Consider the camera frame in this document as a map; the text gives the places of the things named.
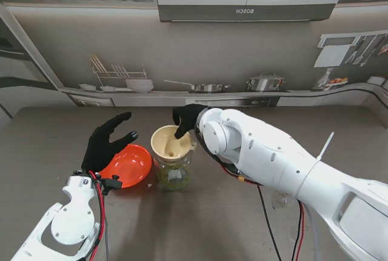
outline gray table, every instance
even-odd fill
[[[48,207],[67,202],[61,188],[80,167],[95,127],[128,110],[133,117],[111,138],[137,129],[136,143],[151,150],[152,133],[172,123],[171,108],[25,108],[0,133],[1,260],[12,258]],[[388,134],[365,109],[242,110],[288,132],[313,155],[334,131],[323,161],[356,177],[388,182]],[[226,175],[201,148],[193,167],[192,183],[184,191],[160,189],[152,170],[139,185],[108,196],[110,260],[277,260],[256,187]],[[287,208],[273,209],[273,191],[263,190],[281,255],[290,260],[298,207],[291,201]],[[323,221],[315,223],[322,259],[345,260]],[[308,221],[305,227],[299,260],[313,260]],[[50,238],[47,243],[57,248]],[[104,260],[104,251],[102,244],[95,260]]]

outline bosch logo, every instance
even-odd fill
[[[253,14],[255,12],[254,8],[238,8],[236,9],[236,14]]]

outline beige funnel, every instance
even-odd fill
[[[151,138],[154,152],[167,161],[177,161],[190,150],[194,150],[196,142],[192,141],[189,133],[182,138],[175,139],[174,134],[178,126],[164,126],[157,129]]]

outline utensil rack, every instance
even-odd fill
[[[127,71],[124,67],[122,67],[123,71],[100,71],[96,70],[96,67],[92,63],[90,63],[90,67],[97,76],[101,86],[104,86],[101,79],[147,79],[147,73],[144,67],[142,68],[143,71]]]

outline stainless steel pot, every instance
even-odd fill
[[[166,82],[172,82],[174,84],[190,85],[192,90],[195,93],[222,93],[223,91],[226,90],[226,88],[230,87],[230,85],[225,85],[225,84],[188,84],[186,82],[178,82],[178,81],[166,81]]]
[[[277,91],[280,89],[284,78],[279,76],[256,76],[247,81],[247,91]]]

